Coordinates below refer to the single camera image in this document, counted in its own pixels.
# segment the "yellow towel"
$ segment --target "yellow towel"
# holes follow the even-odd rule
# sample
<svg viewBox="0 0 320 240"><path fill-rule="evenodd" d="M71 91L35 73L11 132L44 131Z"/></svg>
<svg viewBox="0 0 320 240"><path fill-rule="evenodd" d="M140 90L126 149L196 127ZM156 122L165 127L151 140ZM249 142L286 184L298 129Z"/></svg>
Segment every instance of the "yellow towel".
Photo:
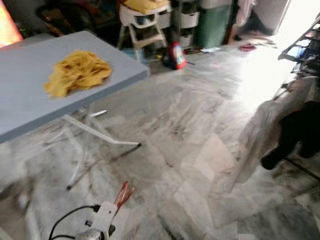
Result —
<svg viewBox="0 0 320 240"><path fill-rule="evenodd" d="M125 5L134 9L140 13L148 14L153 9L159 9L169 3L168 0L162 0L155 2L154 0L127 0L124 2Z"/></svg>
<svg viewBox="0 0 320 240"><path fill-rule="evenodd" d="M71 90L102 84L111 72L111 67L93 52L75 50L54 65L44 89L51 96L65 97Z"/></svg>

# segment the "power cord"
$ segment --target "power cord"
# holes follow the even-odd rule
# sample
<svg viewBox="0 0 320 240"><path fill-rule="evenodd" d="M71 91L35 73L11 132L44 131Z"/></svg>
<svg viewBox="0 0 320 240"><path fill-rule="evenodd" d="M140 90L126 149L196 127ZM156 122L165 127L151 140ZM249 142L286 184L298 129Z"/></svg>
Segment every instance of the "power cord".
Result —
<svg viewBox="0 0 320 240"><path fill-rule="evenodd" d="M53 236L53 234L54 234L55 228L57 227L57 225L58 225L63 219L65 219L65 218L68 217L69 215L71 215L71 214L73 214L74 212L79 211L79 210L81 210L81 209L93 209L93 211L97 213L97 212L99 211L99 209L100 209L100 205L97 205L97 204L96 204L96 205L80 206L80 207L77 207L76 209L68 212L68 213L65 214L64 216L62 216L62 217L61 217L58 221L56 221L55 224L53 225L48 240L54 240L54 239L57 239L57 238L76 239L76 237L74 237L74 236L69 236L69 235L57 235L57 236Z"/></svg>

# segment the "marble floor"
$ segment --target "marble floor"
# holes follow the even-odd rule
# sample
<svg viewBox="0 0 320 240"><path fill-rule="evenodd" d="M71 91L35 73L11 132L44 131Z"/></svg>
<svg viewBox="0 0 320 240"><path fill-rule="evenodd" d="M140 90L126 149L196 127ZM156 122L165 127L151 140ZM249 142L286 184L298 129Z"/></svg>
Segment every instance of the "marble floor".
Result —
<svg viewBox="0 0 320 240"><path fill-rule="evenodd" d="M188 55L194 65L181 70L154 62L149 79L95 105L109 110L98 119L114 138L142 147L89 136L90 152L71 191L66 185L80 157L74 146L63 137L42 145L67 123L56 120L3 143L0 234L48 239L60 216L84 204L114 201L129 180L136 191L121 208L123 224L112 239L320 239L319 183L288 163L273 171L259 166L232 192L221 190L239 159L244 125L290 77L292 64L277 61L278 55L264 46L247 53L225 46ZM71 129L82 142L83 132ZM75 235L90 218L85 211L71 216L57 232Z"/></svg>

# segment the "green trash bin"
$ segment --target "green trash bin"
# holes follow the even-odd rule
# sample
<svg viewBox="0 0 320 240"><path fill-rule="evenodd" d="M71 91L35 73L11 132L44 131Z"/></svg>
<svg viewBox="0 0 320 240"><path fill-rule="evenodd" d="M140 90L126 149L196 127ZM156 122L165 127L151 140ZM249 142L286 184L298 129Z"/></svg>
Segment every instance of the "green trash bin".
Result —
<svg viewBox="0 0 320 240"><path fill-rule="evenodd" d="M200 2L200 16L195 33L195 45L203 49L220 46L225 37L232 1L204 0L202 2Z"/></svg>

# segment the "white high chair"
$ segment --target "white high chair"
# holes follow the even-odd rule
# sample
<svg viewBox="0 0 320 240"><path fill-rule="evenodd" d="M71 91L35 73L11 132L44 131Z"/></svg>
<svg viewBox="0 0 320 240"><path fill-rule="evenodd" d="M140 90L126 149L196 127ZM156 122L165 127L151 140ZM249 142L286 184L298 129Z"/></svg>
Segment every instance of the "white high chair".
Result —
<svg viewBox="0 0 320 240"><path fill-rule="evenodd" d="M161 41L163 47L166 47L167 46L166 38L165 38L163 32L161 31L161 29L159 28L157 22L158 22L158 18L159 18L159 13L167 10L169 7L170 7L170 5L166 5L161 8L151 10L146 15L146 14L143 14L139 11L131 10L125 5L121 5L120 6L120 13L119 13L120 21L121 21L121 29L120 29L120 35L119 35L119 41L117 44L117 48L119 49L123 43L126 27L129 28L131 41L132 41L134 52L135 52L136 59L138 62L140 62L139 49L141 49L149 44L152 44L154 42L157 42L157 41ZM153 20L148 20L145 23L139 23L137 21L137 17L152 16L152 15L153 15ZM149 38L138 40L137 36L136 36L135 28L133 26L135 26L137 29L144 29L144 28L148 28L150 26L155 26L157 34L152 37L149 37Z"/></svg>

